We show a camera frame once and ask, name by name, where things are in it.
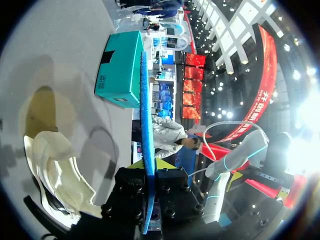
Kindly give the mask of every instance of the ceiling light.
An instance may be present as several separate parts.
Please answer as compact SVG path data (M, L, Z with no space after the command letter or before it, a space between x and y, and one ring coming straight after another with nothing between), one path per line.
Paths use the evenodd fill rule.
M306 68L306 74L308 74L309 76L312 76L312 75L314 75L316 73L316 69L315 68L309 68L309 67L307 67Z
M293 78L295 80L299 80L301 78L301 74L298 72L298 70L293 71Z
M316 83L317 83L317 79L315 79L315 78L311 78L311 79L310 79L310 83L312 83L312 84L316 84Z
M285 44L285 45L284 45L284 50L286 50L287 52L289 52L289 51L290 51L290 46L289 46L288 44Z
M230 112L230 111L226 114L226 117L228 119L232 119L233 116L234 116L234 114L232 112Z

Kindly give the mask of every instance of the gray floor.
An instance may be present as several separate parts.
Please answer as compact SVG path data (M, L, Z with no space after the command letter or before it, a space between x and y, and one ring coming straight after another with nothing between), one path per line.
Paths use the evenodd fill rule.
M36 239L47 231L23 202L30 195L40 203L27 166L24 134L34 136L57 127L71 141L79 170L96 190L96 204L106 201L117 169L130 165L132 109L94 95L101 55L115 32L108 12L115 8L114 0L39 1L2 53L0 179ZM123 19L119 29L125 29Z

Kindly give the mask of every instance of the people in background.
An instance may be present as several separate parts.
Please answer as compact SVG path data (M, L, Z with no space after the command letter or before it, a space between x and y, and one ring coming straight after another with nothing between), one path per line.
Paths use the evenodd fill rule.
M188 138L184 127L175 121L153 115L152 128L154 148L160 149L155 154L156 158L169 157L177 153L183 146L192 150L198 150L201 146L199 138ZM138 143L142 141L140 120L132 121L131 140Z
M150 10L149 7L141 8L138 10L133 11L134 14L141 14L146 16L156 16L159 15L158 19L167 19L174 17L177 14L183 14L184 11L182 10Z
M123 8L133 6L150 7L150 11L172 11L181 8L182 0L120 0L120 5Z

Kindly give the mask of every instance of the blue foam strip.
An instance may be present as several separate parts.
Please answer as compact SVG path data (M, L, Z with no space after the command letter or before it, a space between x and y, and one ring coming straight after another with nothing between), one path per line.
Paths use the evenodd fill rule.
M149 78L147 68L147 52L141 54L141 75L140 75L140 120L142 135L142 154L144 169L148 185L147 211L144 222L143 234L148 231L152 210L155 203L155 147L152 127L151 103L149 99Z

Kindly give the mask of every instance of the screw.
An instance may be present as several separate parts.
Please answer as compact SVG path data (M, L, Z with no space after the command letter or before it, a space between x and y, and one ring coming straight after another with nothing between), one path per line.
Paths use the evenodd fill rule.
M171 219L173 219L174 216L175 216L175 214L176 214L176 212L175 212L174 210L170 209L170 208L168 208L167 210L165 210L164 213L165 213L165 215L166 215L167 217L169 217L169 218L171 218Z
M186 192L189 192L189 189L190 189L188 184L182 184L181 188L184 189Z
M169 191L170 191L170 187L169 186L163 186L162 190L168 194Z
M202 204L197 204L197 205L194 206L194 210L198 214L203 214L204 206Z
M141 191L142 191L142 186L138 185L138 186L136 187L136 193L137 193L137 194L140 194Z
M266 225L268 225L268 223L269 223L269 219L261 220L261 221L260 221L260 226L261 226L261 227L265 227Z

